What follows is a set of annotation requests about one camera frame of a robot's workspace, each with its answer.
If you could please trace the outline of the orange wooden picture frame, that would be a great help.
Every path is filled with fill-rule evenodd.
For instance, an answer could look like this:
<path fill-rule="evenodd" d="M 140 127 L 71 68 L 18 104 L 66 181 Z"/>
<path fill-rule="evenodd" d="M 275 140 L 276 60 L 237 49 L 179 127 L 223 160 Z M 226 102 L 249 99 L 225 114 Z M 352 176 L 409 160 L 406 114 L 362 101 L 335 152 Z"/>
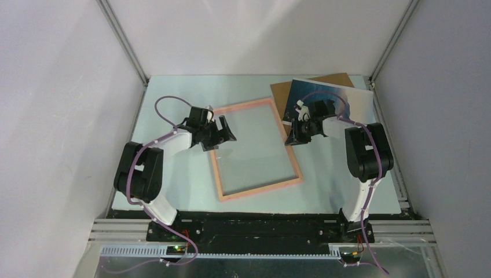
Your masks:
<path fill-rule="evenodd" d="M 235 141 L 211 151 L 218 199 L 227 202 L 304 181 L 271 97 L 218 108 Z"/>

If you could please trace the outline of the blue landscape photo print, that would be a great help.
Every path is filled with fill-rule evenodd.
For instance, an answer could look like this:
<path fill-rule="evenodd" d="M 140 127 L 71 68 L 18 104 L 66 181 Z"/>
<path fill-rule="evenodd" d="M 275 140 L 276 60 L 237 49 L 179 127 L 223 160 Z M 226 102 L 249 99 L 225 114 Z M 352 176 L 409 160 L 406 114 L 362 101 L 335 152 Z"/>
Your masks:
<path fill-rule="evenodd" d="M 302 100 L 305 106 L 318 100 L 333 100 L 336 114 L 355 122 L 368 123 L 372 120 L 373 93 L 369 90 L 294 78 L 288 92 L 285 111 L 280 113 L 286 125 L 298 117 L 295 110 L 298 100 Z"/>

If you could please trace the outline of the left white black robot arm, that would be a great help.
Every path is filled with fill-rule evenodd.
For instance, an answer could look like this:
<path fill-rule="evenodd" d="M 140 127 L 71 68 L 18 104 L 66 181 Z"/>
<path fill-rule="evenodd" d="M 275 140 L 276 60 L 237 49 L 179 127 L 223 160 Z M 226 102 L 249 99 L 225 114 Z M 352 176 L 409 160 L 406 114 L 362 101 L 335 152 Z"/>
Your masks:
<path fill-rule="evenodd" d="M 153 221 L 161 222 L 160 233 L 167 240 L 176 241 L 183 234 L 183 226 L 175 220 L 177 209 L 162 191 L 164 164 L 195 145 L 207 152 L 235 140 L 225 116 L 215 118 L 211 108 L 191 107 L 189 115 L 169 133 L 145 145 L 132 141 L 125 144 L 113 187 L 130 204 L 141 206 Z"/>

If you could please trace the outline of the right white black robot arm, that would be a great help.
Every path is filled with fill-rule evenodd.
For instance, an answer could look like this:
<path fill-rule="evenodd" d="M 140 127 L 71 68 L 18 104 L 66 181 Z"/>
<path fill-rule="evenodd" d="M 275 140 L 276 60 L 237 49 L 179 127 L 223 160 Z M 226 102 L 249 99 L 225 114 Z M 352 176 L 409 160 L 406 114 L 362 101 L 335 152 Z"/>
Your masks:
<path fill-rule="evenodd" d="M 352 196 L 339 211 L 337 235 L 352 242 L 368 233 L 369 205 L 380 180 L 394 167 L 394 157 L 381 123 L 364 125 L 335 113 L 334 101 L 297 101 L 297 118 L 291 121 L 286 146 L 304 145 L 313 136 L 337 137 L 345 141 L 347 167 L 355 179 Z"/>

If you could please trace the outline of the brown cardboard backing board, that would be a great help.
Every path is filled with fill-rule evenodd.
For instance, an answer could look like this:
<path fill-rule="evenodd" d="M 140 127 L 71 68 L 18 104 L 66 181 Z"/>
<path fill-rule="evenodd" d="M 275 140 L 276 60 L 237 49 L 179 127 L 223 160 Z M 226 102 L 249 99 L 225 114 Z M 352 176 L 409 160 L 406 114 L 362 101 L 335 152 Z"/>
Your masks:
<path fill-rule="evenodd" d="M 319 81 L 319 82 L 325 82 L 325 83 L 331 83 L 334 85 L 341 85 L 341 86 L 347 86 L 347 87 L 353 87 L 353 83 L 347 73 L 339 73 L 339 74 L 332 74 L 332 75 L 326 75 L 326 76 L 319 76 L 315 78 L 309 78 L 309 80 L 312 81 Z M 276 83 L 270 85 L 270 88 L 273 93 L 274 100 L 276 102 L 276 106 L 278 109 L 279 114 L 281 112 L 285 111 L 286 107 L 286 102 L 287 98 L 289 95 L 289 89 L 291 87 L 291 82 L 283 82 L 283 83 Z M 283 123 L 284 129 L 286 134 L 290 133 L 290 125 L 286 125 Z"/>

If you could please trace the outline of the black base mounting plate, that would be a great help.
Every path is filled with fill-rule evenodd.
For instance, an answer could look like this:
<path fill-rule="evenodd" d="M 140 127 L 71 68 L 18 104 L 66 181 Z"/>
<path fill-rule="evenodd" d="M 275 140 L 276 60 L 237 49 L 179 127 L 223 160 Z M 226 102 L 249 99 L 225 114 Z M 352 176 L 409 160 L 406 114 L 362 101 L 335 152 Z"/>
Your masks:
<path fill-rule="evenodd" d="M 148 242 L 178 243 L 199 254 L 227 255 L 328 255 L 331 244 L 361 247 L 375 241 L 366 225 L 348 231 L 340 222 L 324 220 L 208 220 L 178 221 L 172 231 L 151 222 Z"/>

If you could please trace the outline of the aluminium front rail frame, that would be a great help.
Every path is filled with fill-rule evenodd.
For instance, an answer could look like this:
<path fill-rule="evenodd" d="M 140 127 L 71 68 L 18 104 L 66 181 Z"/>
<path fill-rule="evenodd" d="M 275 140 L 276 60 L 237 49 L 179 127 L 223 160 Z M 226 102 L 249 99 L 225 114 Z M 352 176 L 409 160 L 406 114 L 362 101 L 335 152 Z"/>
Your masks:
<path fill-rule="evenodd" d="M 104 244 L 150 246 L 151 244 L 145 240 L 149 223 L 149 220 L 95 220 L 85 249 L 89 258 L 81 259 L 74 276 L 88 277 L 89 274 L 95 273 L 95 253 L 100 251 Z M 370 220 L 369 223 L 375 236 L 375 242 L 370 244 L 373 252 L 381 248 L 415 251 L 423 258 L 430 277 L 448 277 L 428 220 Z"/>

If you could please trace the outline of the left aluminium corner post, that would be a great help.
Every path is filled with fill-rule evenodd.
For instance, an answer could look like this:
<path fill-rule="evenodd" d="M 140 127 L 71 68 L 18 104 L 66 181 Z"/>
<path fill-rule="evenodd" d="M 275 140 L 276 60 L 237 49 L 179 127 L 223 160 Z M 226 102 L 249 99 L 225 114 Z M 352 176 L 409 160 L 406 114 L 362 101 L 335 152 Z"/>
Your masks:
<path fill-rule="evenodd" d="M 111 30 L 113 31 L 116 40 L 120 43 L 123 52 L 125 53 L 130 65 L 137 74 L 139 80 L 144 87 L 148 86 L 149 77 L 145 73 L 137 54 L 131 45 L 131 42 L 126 35 L 123 26 L 121 25 L 118 16 L 116 15 L 110 1 L 108 0 L 96 0 L 104 17 L 106 18 Z"/>

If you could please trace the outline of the aluminium corner post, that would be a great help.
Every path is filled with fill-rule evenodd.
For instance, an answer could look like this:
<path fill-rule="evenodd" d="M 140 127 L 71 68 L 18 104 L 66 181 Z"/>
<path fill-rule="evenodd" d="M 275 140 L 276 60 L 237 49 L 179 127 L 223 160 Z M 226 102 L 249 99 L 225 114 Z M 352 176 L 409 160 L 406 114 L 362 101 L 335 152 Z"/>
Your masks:
<path fill-rule="evenodd" d="M 421 1 L 420 0 L 410 0 L 408 3 L 408 6 L 406 7 L 402 17 L 400 18 L 399 22 L 396 25 L 396 28 L 394 29 L 387 45 L 385 46 L 384 50 L 382 51 L 381 56 L 379 57 L 372 73 L 369 76 L 369 80 L 371 83 L 374 83 L 375 80 L 378 78 L 380 75 L 382 68 L 386 64 L 386 61 L 389 59 L 390 55 L 392 54 L 393 50 L 395 49 L 396 44 L 398 43 L 400 37 L 402 36 L 403 32 L 406 29 L 406 26 L 408 25 L 409 21 L 413 17 L 413 14 L 415 13 L 416 9 L 420 5 Z"/>
<path fill-rule="evenodd" d="M 111 30 L 113 31 L 116 40 L 120 43 L 123 52 L 125 53 L 130 65 L 137 74 L 139 80 L 144 87 L 148 86 L 149 77 L 145 73 L 137 54 L 131 45 L 131 42 L 126 35 L 123 26 L 121 25 L 118 16 L 116 15 L 110 1 L 108 0 L 96 0 L 104 17 L 106 18 Z"/>

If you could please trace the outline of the right aluminium corner post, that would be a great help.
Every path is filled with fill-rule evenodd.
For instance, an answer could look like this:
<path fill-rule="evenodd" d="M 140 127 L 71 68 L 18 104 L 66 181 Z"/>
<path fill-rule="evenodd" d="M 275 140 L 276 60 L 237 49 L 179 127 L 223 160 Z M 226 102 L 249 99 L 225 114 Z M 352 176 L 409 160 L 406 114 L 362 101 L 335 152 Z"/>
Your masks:
<path fill-rule="evenodd" d="M 396 25 L 396 28 L 394 29 L 387 45 L 385 46 L 384 50 L 382 51 L 381 56 L 379 57 L 372 73 L 369 76 L 369 80 L 371 83 L 374 83 L 375 80 L 378 78 L 380 75 L 382 68 L 386 64 L 386 61 L 389 59 L 390 55 L 392 54 L 393 50 L 395 49 L 396 44 L 398 43 L 400 37 L 402 36 L 403 32 L 406 29 L 406 26 L 408 25 L 409 21 L 413 17 L 413 14 L 415 13 L 416 9 L 420 5 L 421 1 L 420 0 L 410 0 L 408 3 L 408 6 L 406 7 L 402 17 L 400 18 L 399 22 Z"/>

